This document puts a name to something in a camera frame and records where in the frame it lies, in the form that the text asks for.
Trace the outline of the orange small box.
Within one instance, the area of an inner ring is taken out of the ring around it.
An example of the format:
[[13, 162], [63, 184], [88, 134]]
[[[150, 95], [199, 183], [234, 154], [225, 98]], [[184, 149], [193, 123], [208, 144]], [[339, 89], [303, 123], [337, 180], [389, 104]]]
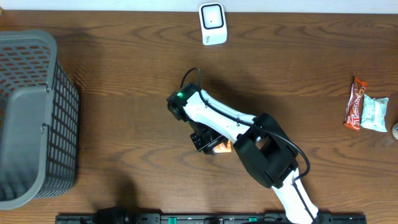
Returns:
[[215, 154], [230, 153], [232, 151], [232, 144], [230, 140], [223, 141], [213, 148]]

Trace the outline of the red chocolate bar wrapper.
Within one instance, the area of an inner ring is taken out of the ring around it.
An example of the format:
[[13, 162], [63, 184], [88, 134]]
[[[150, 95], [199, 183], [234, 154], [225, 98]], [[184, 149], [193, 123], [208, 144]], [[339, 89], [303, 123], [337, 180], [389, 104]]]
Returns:
[[346, 116], [344, 125], [355, 131], [360, 130], [361, 117], [359, 115], [359, 104], [368, 87], [368, 83], [358, 78], [354, 78], [354, 82], [350, 89], [350, 97], [346, 108]]

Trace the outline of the mint green wipes packet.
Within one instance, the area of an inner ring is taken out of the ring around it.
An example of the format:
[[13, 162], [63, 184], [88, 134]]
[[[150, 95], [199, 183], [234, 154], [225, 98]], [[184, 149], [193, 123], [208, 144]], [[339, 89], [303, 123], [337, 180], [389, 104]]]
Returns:
[[366, 129], [386, 133], [385, 116], [388, 101], [388, 98], [375, 99], [364, 95], [361, 126]]

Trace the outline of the green lid jar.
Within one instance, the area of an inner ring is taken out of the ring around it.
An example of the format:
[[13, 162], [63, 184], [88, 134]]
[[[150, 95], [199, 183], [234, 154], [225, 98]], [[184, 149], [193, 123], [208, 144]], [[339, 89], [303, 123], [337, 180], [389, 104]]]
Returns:
[[398, 123], [396, 123], [395, 125], [393, 125], [392, 127], [392, 134], [393, 136], [398, 139]]

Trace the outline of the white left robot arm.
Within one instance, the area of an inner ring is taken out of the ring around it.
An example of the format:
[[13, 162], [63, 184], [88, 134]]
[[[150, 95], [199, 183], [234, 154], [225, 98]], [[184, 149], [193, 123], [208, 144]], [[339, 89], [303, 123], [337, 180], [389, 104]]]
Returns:
[[136, 224], [136, 219], [122, 207], [111, 207], [98, 210], [94, 214], [94, 224]]

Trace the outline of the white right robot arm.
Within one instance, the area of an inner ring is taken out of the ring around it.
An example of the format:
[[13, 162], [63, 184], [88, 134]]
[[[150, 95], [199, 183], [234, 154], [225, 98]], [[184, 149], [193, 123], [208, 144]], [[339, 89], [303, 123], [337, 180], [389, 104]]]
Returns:
[[172, 93], [167, 108], [177, 120], [191, 126], [190, 137], [197, 151], [214, 154], [216, 147], [229, 141], [248, 174], [276, 193], [288, 221], [321, 222], [319, 209], [300, 180], [309, 173], [300, 173], [298, 168], [296, 157], [303, 151], [272, 116], [238, 112], [192, 83]]

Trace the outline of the white barcode scanner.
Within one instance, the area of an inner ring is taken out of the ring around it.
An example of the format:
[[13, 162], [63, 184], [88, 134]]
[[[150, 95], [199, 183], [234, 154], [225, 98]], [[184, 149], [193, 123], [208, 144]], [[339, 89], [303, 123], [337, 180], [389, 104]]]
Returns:
[[199, 7], [199, 16], [203, 45], [218, 45], [227, 41], [226, 16], [220, 2], [202, 4]]

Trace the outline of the grey plastic basket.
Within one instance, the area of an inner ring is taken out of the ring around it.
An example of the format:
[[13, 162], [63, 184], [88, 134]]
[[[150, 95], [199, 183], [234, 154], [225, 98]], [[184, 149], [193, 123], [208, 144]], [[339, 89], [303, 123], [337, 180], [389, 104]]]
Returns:
[[57, 197], [77, 173], [80, 96], [48, 33], [1, 33], [1, 208]]

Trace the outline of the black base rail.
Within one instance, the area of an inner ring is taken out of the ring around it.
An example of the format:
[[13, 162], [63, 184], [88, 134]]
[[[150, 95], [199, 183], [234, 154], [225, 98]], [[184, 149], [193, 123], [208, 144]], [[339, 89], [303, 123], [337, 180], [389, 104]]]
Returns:
[[100, 215], [57, 215], [55, 224], [241, 224], [241, 223], [289, 223], [283, 213], [266, 213], [263, 215], [160, 215], [158, 213]]

